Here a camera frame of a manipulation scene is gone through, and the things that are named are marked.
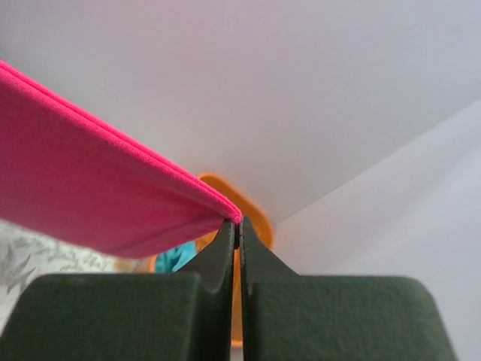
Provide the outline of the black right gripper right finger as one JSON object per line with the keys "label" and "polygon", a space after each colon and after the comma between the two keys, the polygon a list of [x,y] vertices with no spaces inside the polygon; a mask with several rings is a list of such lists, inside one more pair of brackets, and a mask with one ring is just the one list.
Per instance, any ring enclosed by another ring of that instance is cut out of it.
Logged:
{"label": "black right gripper right finger", "polygon": [[433,296],[413,278],[299,275],[239,225],[244,359],[454,360]]}

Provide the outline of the pink t shirt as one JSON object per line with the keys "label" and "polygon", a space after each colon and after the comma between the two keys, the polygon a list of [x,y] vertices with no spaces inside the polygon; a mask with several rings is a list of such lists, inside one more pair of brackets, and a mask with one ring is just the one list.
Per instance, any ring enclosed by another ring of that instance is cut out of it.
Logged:
{"label": "pink t shirt", "polygon": [[141,259],[242,214],[188,171],[2,63],[1,218]]}

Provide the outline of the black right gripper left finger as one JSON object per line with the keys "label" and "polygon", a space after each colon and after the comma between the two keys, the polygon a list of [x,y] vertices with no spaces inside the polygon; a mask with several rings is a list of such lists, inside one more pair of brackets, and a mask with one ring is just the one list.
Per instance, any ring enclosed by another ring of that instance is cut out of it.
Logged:
{"label": "black right gripper left finger", "polygon": [[3,360],[227,360],[235,226],[170,275],[53,274],[17,301]]}

